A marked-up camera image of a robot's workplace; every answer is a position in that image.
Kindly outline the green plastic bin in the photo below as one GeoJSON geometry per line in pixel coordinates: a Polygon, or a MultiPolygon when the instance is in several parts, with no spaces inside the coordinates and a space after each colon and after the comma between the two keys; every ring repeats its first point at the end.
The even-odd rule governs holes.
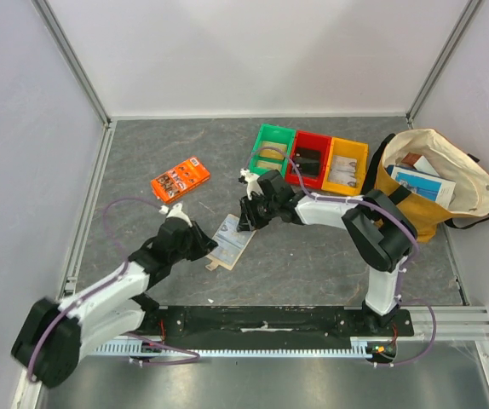
{"type": "Polygon", "coordinates": [[[285,176],[288,157],[293,148],[296,131],[271,124],[262,124],[253,146],[248,169],[261,176],[277,170],[285,176]]]}

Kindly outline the brown box in bag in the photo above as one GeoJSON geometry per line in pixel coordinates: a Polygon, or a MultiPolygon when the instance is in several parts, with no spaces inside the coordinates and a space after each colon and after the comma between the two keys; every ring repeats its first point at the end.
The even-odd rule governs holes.
{"type": "Polygon", "coordinates": [[[415,153],[408,153],[401,161],[401,164],[404,164],[405,166],[410,166],[412,168],[415,167],[415,163],[421,158],[422,156],[419,154],[415,153]]]}

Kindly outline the blue white box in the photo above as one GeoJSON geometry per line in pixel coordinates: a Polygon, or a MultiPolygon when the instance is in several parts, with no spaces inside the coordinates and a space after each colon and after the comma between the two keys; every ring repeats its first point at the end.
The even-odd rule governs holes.
{"type": "Polygon", "coordinates": [[[444,208],[448,208],[454,199],[456,186],[454,181],[394,165],[390,165],[387,172],[395,181],[412,193],[434,201],[444,208]]]}

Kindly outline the gold card in green bin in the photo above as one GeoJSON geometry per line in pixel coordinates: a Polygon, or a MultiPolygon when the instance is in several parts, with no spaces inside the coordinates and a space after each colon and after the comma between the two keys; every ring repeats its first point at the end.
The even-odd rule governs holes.
{"type": "Polygon", "coordinates": [[[287,145],[281,143],[272,143],[265,141],[258,155],[262,158],[270,158],[273,160],[284,160],[287,153],[287,145]]]}

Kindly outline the orange snack box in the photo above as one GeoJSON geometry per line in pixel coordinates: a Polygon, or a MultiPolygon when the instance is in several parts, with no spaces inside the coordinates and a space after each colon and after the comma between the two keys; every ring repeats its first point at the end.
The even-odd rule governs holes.
{"type": "Polygon", "coordinates": [[[156,198],[169,205],[209,179],[206,167],[197,157],[191,157],[152,179],[150,185],[156,198]]]}

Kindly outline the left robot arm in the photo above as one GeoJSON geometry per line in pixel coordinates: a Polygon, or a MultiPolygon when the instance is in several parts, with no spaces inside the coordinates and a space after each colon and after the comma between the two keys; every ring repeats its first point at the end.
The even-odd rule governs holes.
{"type": "Polygon", "coordinates": [[[196,261],[218,244],[195,221],[169,216],[156,236],[123,264],[71,297],[35,302],[11,349],[29,381],[47,388],[62,384],[89,352],[113,338],[158,328],[159,304],[147,291],[183,260],[196,261]]]}

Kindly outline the yellow plastic bin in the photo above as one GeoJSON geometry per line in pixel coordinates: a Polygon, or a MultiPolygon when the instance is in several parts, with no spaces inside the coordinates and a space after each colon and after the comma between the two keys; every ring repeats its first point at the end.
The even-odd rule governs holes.
{"type": "Polygon", "coordinates": [[[369,146],[364,142],[332,137],[322,190],[357,196],[365,181],[369,146]]]}

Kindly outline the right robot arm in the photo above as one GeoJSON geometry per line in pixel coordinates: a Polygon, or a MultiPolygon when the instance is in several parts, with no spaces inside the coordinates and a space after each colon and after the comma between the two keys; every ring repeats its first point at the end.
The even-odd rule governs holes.
{"type": "Polygon", "coordinates": [[[369,266],[362,325],[375,336],[392,326],[400,308],[399,276],[417,243],[417,230],[385,193],[343,198],[298,192],[277,170],[259,176],[242,169],[239,181],[246,185],[239,201],[239,232],[264,228],[275,218],[347,231],[369,266]]]}

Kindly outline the beige card holder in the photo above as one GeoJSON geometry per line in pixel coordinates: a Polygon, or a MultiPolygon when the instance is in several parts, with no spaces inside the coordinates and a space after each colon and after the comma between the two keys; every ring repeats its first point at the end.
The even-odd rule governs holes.
{"type": "Polygon", "coordinates": [[[237,264],[246,247],[243,250],[239,251],[238,249],[230,245],[219,246],[218,243],[218,246],[209,255],[206,256],[206,258],[210,260],[210,263],[207,264],[205,267],[209,271],[214,271],[217,268],[225,268],[226,270],[231,271],[237,264]]]}

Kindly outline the black card in red bin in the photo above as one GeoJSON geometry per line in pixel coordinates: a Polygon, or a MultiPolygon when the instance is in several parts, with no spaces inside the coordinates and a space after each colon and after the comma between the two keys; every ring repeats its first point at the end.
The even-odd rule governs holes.
{"type": "Polygon", "coordinates": [[[301,161],[317,161],[321,159],[321,152],[307,147],[298,147],[295,151],[296,157],[301,161]]]}

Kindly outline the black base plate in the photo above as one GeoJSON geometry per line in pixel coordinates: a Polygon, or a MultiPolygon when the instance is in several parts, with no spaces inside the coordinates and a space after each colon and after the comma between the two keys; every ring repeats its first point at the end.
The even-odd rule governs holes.
{"type": "Polygon", "coordinates": [[[235,343],[305,342],[334,337],[412,337],[410,312],[400,309],[385,326],[361,308],[343,306],[168,306],[146,314],[125,335],[162,337],[171,347],[227,346],[235,343]]]}

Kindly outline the white vip card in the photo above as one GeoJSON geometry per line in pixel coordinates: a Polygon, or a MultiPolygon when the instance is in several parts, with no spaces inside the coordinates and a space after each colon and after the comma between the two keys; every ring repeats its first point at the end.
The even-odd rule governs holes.
{"type": "Polygon", "coordinates": [[[358,161],[356,158],[347,158],[343,156],[335,156],[332,159],[333,167],[336,170],[354,173],[357,169],[358,161]]]}
{"type": "Polygon", "coordinates": [[[333,170],[328,176],[328,181],[347,187],[356,187],[357,182],[354,173],[341,170],[333,170]]]}

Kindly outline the yellow canvas tote bag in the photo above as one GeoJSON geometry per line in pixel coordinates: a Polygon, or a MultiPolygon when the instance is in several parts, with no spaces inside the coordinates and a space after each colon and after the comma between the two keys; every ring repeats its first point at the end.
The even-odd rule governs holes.
{"type": "Polygon", "coordinates": [[[468,229],[489,220],[489,175],[479,160],[433,129],[387,136],[373,154],[361,192],[385,193],[430,241],[437,227],[468,229]]]}

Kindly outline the red plastic bin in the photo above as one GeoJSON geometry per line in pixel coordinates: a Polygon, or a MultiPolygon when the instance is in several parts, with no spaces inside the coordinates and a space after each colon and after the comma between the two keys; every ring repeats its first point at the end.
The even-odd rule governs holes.
{"type": "Polygon", "coordinates": [[[298,130],[291,149],[291,160],[300,171],[305,187],[320,190],[325,178],[332,137],[298,130]]]}

